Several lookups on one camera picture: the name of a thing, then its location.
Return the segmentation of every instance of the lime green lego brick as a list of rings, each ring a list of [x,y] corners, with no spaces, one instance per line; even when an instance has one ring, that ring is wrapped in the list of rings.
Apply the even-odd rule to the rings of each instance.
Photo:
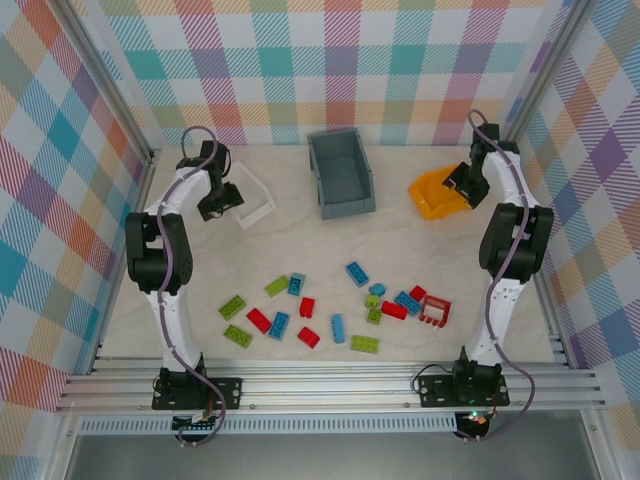
[[[234,325],[229,325],[229,327],[224,332],[224,336],[231,340],[233,343],[237,343],[242,348],[247,348],[249,344],[251,344],[251,340],[253,340],[252,335],[249,335],[247,332],[239,329]]]
[[[246,306],[247,304],[242,299],[242,297],[240,295],[236,295],[227,303],[225,303],[222,307],[220,307],[218,311],[220,312],[220,315],[222,315],[222,318],[224,318],[225,320],[229,320],[231,317],[233,317],[236,313],[238,313],[240,310],[242,310]]]
[[[380,310],[376,310],[372,308],[369,310],[369,316],[367,317],[367,322],[373,323],[374,325],[380,325],[380,319],[382,318],[382,312]]]
[[[276,278],[269,285],[264,287],[264,289],[267,291],[267,293],[269,294],[270,297],[275,297],[282,290],[284,290],[285,288],[288,288],[288,287],[289,287],[289,279],[287,278],[286,275],[282,275],[282,276]]]
[[[378,306],[378,300],[380,298],[377,295],[367,295],[364,299],[364,306],[367,308],[376,308]]]
[[[354,335],[351,337],[351,350],[365,353],[378,353],[377,338]]]

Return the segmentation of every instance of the plaid wallpaper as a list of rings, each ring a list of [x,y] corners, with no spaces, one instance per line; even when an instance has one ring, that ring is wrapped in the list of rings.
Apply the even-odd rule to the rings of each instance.
[[[45,1],[0,9],[0,479],[22,480],[89,353],[143,162]]]
[[[602,0],[524,141],[534,194],[556,213],[545,269],[581,367],[608,397],[640,478],[640,2]]]
[[[230,144],[297,144],[354,125],[368,143],[468,143],[466,112],[506,118],[535,60],[529,44],[548,48],[559,28],[545,40],[539,20],[561,3],[100,0],[171,144],[193,124]]]

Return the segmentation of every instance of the light blue lego brick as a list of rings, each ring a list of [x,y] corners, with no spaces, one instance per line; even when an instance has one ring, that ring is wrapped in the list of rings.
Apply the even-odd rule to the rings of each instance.
[[[342,315],[336,313],[331,317],[331,331],[333,332],[333,341],[336,343],[344,343],[344,323]]]
[[[366,285],[369,283],[369,277],[364,273],[364,270],[360,268],[358,262],[352,262],[347,265],[347,273],[351,277],[351,279],[355,282],[355,284],[359,287]]]
[[[387,287],[385,287],[381,283],[374,283],[369,287],[369,293],[371,295],[377,295],[378,297],[381,297],[382,295],[387,293]]]
[[[276,340],[282,340],[284,331],[287,328],[288,323],[289,315],[287,315],[286,313],[278,312],[276,314],[276,318],[273,320],[273,324],[271,325],[271,330],[269,330],[269,336],[271,338],[275,338]]]
[[[299,297],[300,292],[302,292],[302,287],[304,286],[305,278],[307,277],[301,273],[294,273],[291,275],[291,278],[289,279],[289,290],[287,290],[287,293]]]
[[[409,310],[409,315],[411,315],[412,317],[415,317],[422,308],[421,305],[413,298],[411,298],[406,292],[400,292],[394,302],[397,305],[402,305],[407,310]]]

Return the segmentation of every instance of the yellow scoop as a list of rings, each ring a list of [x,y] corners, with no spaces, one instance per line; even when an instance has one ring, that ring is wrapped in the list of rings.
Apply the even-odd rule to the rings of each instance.
[[[425,220],[444,218],[461,210],[471,210],[467,200],[453,188],[442,182],[455,170],[457,165],[427,172],[409,187],[409,193]]]

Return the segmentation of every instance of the marble surface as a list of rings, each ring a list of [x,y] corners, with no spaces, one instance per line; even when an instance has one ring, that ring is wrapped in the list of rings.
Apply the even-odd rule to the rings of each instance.
[[[407,188],[422,173],[459,163],[466,147],[366,146],[371,165],[377,210],[374,213],[322,221],[314,177],[305,146],[234,147],[241,161],[271,191],[277,209],[242,231],[230,215],[202,222],[195,214],[186,219],[194,257],[188,300],[196,340],[207,357],[301,360],[453,360],[471,335],[483,294],[483,271],[478,247],[493,211],[487,198],[474,211],[427,222],[410,199]],[[173,177],[181,155],[163,152],[149,201],[152,203]],[[407,317],[383,316],[380,325],[366,322],[366,287],[357,288],[345,272],[356,260],[371,281],[387,286],[386,299],[420,284],[431,294],[451,300],[453,307],[444,329],[434,329]],[[298,314],[300,298],[280,293],[270,298],[264,286],[282,274],[307,276],[303,294],[315,298],[311,320]],[[234,295],[248,306],[229,322],[218,309]],[[262,335],[246,318],[253,307],[270,319],[277,311],[291,314],[282,341]],[[347,342],[335,344],[331,315],[341,313]],[[254,336],[243,349],[222,336],[229,324]],[[314,350],[297,334],[308,326],[321,337]],[[351,335],[380,339],[377,355],[349,349]],[[516,361],[552,361],[548,331],[532,283],[527,285],[507,333],[507,354]],[[122,282],[109,324],[103,355],[162,355],[155,319],[144,295],[128,275]]]

